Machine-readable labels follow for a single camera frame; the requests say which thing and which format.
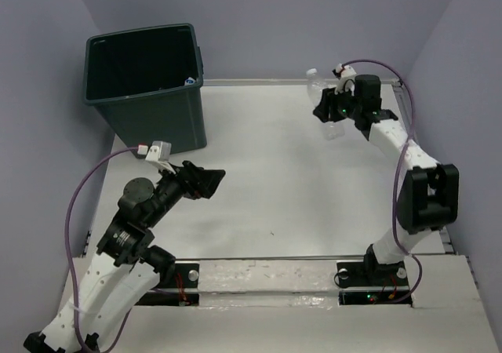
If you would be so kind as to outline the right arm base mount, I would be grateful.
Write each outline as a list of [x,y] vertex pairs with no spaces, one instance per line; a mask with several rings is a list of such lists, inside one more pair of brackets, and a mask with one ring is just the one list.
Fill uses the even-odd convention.
[[362,261],[341,261],[336,263],[333,276],[339,288],[339,305],[412,305],[409,295],[409,280],[404,263],[366,268]]

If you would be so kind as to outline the clear bottle blue label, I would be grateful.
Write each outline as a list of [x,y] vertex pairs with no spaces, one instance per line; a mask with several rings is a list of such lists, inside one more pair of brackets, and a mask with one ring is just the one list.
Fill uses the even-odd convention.
[[[314,107],[317,107],[322,98],[322,91],[327,89],[329,85],[326,80],[318,73],[316,68],[311,68],[306,71],[307,77],[307,94]],[[341,122],[320,122],[320,128],[325,140],[331,141],[342,137],[345,134],[343,124]]]

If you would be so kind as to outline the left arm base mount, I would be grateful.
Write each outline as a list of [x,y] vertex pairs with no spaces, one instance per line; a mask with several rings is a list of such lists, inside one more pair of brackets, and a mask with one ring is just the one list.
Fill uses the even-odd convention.
[[190,307],[198,306],[200,263],[178,260],[172,275],[147,291],[136,306]]

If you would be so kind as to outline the small bottle yellow cap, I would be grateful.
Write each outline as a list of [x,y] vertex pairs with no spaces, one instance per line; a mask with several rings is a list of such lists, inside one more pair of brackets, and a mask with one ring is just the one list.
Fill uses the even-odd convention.
[[193,85],[193,84],[195,84],[195,79],[194,79],[194,78],[192,78],[192,77],[189,77],[189,78],[187,78],[187,79],[184,81],[184,84],[185,84],[186,86]]

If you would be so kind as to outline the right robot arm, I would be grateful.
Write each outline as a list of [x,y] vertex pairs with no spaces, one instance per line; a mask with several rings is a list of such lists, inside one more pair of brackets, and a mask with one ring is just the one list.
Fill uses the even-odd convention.
[[353,121],[355,128],[396,166],[391,228],[371,244],[360,262],[351,263],[343,288],[380,286],[404,267],[405,256],[433,231],[457,219],[460,173],[442,164],[410,138],[398,116],[382,107],[375,75],[350,75],[333,88],[311,86],[313,114],[323,123]]

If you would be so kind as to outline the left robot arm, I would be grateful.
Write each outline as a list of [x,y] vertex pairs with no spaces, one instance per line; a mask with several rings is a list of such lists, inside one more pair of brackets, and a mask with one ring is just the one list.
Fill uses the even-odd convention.
[[118,211],[97,243],[89,267],[54,320],[28,335],[29,352],[102,352],[114,329],[149,290],[169,284],[176,258],[153,245],[152,228],[182,199],[211,198],[226,173],[185,161],[163,168],[153,184],[130,180],[118,200]]

